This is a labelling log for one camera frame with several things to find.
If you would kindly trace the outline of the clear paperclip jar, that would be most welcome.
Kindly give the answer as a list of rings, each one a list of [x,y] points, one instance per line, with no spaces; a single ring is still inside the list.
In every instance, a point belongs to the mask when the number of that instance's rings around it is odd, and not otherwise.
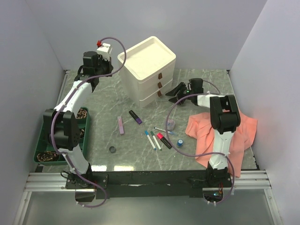
[[[168,131],[173,131],[175,128],[175,125],[176,125],[175,120],[173,120],[173,119],[167,120],[167,130]]]

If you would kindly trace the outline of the blue whiteboard pen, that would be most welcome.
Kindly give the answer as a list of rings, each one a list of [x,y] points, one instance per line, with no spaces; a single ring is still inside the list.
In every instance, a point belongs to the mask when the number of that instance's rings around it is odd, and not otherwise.
[[[176,136],[176,134],[173,131],[164,130],[164,129],[161,129],[161,128],[158,128],[158,127],[154,127],[154,129],[157,130],[157,131],[161,131],[161,132],[168,133],[170,135]]]

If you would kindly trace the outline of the blue tape roll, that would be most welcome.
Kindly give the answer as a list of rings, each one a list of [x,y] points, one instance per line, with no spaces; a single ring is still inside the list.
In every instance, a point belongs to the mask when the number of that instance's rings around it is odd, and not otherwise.
[[[183,146],[183,143],[184,143],[184,141],[183,141],[182,139],[179,139],[179,140],[177,141],[177,147],[178,147],[178,148],[181,148],[181,147]]]

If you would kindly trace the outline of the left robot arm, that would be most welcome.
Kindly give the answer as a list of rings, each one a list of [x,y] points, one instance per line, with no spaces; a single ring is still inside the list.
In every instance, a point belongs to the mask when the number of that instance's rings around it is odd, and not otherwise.
[[[94,182],[89,174],[90,164],[80,149],[80,129],[76,115],[85,99],[99,84],[99,77],[111,76],[113,66],[110,53],[88,51],[83,54],[83,65],[77,71],[73,86],[65,98],[54,109],[43,114],[46,139],[56,153],[67,161],[70,171],[79,174],[77,183],[89,188]]]

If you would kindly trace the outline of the black round cap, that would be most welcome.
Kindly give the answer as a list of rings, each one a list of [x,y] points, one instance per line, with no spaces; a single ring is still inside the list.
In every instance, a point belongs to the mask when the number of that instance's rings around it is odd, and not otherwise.
[[[115,152],[116,152],[116,148],[115,148],[114,146],[111,146],[111,147],[109,148],[109,151],[110,151],[111,153],[115,153]]]

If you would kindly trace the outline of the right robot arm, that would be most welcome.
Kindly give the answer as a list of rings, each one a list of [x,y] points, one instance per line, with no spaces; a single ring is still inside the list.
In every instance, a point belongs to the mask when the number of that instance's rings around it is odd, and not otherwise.
[[[222,181],[219,172],[225,171],[229,164],[229,151],[233,135],[241,123],[238,105],[234,95],[220,95],[217,87],[202,78],[192,78],[188,84],[179,83],[167,92],[174,106],[190,100],[194,105],[210,110],[210,123],[214,129],[213,150],[201,156],[211,155],[205,175],[206,183],[215,187]]]

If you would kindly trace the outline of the black pink highlighter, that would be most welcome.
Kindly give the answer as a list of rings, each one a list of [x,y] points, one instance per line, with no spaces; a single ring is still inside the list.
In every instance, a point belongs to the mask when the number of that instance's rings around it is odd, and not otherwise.
[[[172,145],[170,144],[170,142],[161,133],[158,133],[157,137],[168,149],[172,148]]]

